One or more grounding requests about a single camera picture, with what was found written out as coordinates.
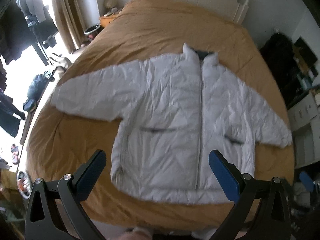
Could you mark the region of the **white puffer jacket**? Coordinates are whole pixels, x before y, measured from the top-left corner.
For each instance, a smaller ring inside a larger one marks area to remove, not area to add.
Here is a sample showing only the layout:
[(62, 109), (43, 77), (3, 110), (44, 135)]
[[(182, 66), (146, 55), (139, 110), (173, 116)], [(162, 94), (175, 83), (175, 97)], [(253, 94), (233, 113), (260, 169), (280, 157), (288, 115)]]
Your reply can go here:
[(120, 119), (111, 181), (131, 197), (173, 204), (227, 202), (209, 166), (218, 150), (254, 174), (255, 145), (289, 146), (291, 131), (253, 88), (187, 44), (80, 75), (56, 87), (51, 104), (69, 115)]

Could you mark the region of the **dark clothes on rack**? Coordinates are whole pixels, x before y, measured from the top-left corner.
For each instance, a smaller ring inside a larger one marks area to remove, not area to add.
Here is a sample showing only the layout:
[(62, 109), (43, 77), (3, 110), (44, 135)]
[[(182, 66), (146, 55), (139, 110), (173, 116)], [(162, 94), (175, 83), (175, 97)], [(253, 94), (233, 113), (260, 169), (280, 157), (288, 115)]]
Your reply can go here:
[(47, 66), (45, 50), (56, 45), (58, 32), (42, 0), (11, 0), (1, 15), (1, 57), (8, 65), (32, 46)]

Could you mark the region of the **tan bed cover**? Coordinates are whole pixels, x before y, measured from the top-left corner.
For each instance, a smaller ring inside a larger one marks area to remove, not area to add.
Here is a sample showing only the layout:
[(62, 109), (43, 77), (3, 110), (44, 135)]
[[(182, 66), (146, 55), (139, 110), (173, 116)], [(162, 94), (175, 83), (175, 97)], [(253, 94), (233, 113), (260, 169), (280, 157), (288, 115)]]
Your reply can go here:
[[(245, 28), (210, 11), (175, 0), (132, 0), (84, 50), (61, 77), (78, 75), (164, 53), (180, 53), (184, 43), (215, 51), (220, 62), (264, 97), (287, 121), (279, 88)], [(49, 103), (41, 109), (29, 136), (26, 169), (31, 179), (59, 180), (73, 173), (97, 149), (110, 156), (119, 121), (103, 122), (65, 115)], [(93, 220), (132, 227), (198, 230), (217, 227), (232, 208), (144, 202), (119, 192), (110, 165), (99, 177), (83, 207)]]

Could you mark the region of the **white shelf unit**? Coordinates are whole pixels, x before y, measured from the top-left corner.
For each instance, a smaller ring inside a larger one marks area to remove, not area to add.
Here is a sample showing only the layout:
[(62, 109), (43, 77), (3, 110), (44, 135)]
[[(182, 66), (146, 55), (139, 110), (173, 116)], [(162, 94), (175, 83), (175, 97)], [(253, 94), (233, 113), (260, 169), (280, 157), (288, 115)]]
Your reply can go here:
[(288, 110), (295, 149), (295, 168), (319, 161), (319, 94), (308, 91)]

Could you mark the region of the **wooden nightstand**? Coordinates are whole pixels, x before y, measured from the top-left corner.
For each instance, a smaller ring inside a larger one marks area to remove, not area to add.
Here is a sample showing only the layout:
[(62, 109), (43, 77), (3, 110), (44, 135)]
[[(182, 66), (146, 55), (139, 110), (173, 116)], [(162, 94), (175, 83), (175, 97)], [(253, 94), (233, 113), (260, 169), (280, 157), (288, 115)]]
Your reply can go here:
[(115, 15), (109, 15), (109, 16), (101, 16), (99, 18), (99, 23), (102, 28), (105, 28), (108, 26), (112, 21), (114, 21), (117, 18), (117, 14)]

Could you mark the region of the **beige curtain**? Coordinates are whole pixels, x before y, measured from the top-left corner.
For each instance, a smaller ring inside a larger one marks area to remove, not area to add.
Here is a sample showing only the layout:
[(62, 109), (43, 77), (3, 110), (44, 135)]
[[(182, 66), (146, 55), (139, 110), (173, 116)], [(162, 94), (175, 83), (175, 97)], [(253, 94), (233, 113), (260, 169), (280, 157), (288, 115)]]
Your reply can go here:
[(69, 53), (86, 41), (86, 29), (78, 0), (52, 0), (56, 26)]

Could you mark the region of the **round beige lamp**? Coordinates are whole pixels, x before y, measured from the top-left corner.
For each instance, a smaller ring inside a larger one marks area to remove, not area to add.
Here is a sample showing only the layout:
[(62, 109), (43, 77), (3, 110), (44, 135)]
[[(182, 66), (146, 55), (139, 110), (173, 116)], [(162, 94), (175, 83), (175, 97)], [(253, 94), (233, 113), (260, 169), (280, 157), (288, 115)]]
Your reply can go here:
[(111, 10), (118, 5), (118, 0), (104, 0), (104, 7)]

